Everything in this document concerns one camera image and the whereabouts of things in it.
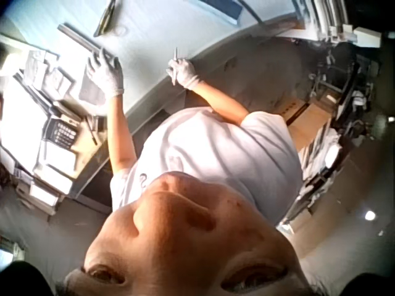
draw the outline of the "floor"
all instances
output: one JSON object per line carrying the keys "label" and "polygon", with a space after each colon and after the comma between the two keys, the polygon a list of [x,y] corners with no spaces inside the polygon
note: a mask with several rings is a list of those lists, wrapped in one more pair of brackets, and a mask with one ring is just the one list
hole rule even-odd
{"label": "floor", "polygon": [[[306,56],[307,50],[274,40],[264,44],[255,56],[230,61],[226,68],[219,70],[225,72],[225,76],[213,73],[209,81],[252,110],[270,111],[287,96],[306,94],[304,77],[314,63],[313,57],[301,58]],[[395,110],[393,50],[393,44],[385,44],[381,74],[384,79],[377,83],[378,105],[386,112]],[[186,103],[199,102],[187,97]],[[353,193],[354,187],[337,191],[336,187],[342,188],[344,183],[335,185],[330,196],[324,197],[316,209],[315,219],[289,238],[308,277],[313,282],[322,282],[331,295],[336,295],[351,277],[361,272],[383,275],[394,272],[393,133],[389,129],[382,141],[367,141],[350,158],[350,167],[342,172],[344,178],[338,178],[339,181],[350,178],[353,186],[360,187],[357,193]],[[367,208],[377,212],[376,221],[363,220],[362,214]],[[0,192],[0,233],[27,250],[27,261],[44,274],[51,286],[81,265],[86,249],[105,218],[103,214],[65,200],[58,214],[47,221],[41,213],[21,206],[12,189]]]}

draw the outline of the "white shirt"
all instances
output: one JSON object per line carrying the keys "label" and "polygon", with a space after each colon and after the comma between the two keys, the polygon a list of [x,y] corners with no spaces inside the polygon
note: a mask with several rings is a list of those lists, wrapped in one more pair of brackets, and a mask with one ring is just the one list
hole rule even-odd
{"label": "white shirt", "polygon": [[241,126],[224,122],[209,107],[172,115],[147,139],[135,165],[112,178],[113,210],[139,199],[169,171],[232,187],[272,224],[285,216],[302,185],[284,119],[265,112],[249,114]]}

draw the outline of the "gloved hand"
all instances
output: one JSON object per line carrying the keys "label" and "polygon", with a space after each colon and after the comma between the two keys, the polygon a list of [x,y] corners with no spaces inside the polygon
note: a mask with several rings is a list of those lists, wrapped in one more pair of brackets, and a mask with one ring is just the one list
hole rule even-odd
{"label": "gloved hand", "polygon": [[170,77],[176,73],[176,80],[184,88],[193,90],[196,85],[201,81],[200,77],[196,74],[195,68],[192,63],[185,59],[170,60],[169,67],[166,72]]}
{"label": "gloved hand", "polygon": [[100,50],[99,60],[94,53],[88,59],[86,74],[104,92],[106,99],[123,94],[125,91],[122,67],[118,58],[114,58],[114,66],[112,66],[103,48]]}

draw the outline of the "cable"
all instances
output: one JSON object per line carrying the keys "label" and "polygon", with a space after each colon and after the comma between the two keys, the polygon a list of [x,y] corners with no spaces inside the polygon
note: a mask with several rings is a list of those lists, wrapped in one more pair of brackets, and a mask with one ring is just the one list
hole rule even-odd
{"label": "cable", "polygon": [[243,6],[248,12],[249,14],[251,14],[251,16],[258,22],[258,24],[263,24],[262,19],[259,17],[259,15],[255,12],[254,9],[252,9],[252,7],[247,4],[244,0],[238,0],[240,5]]}

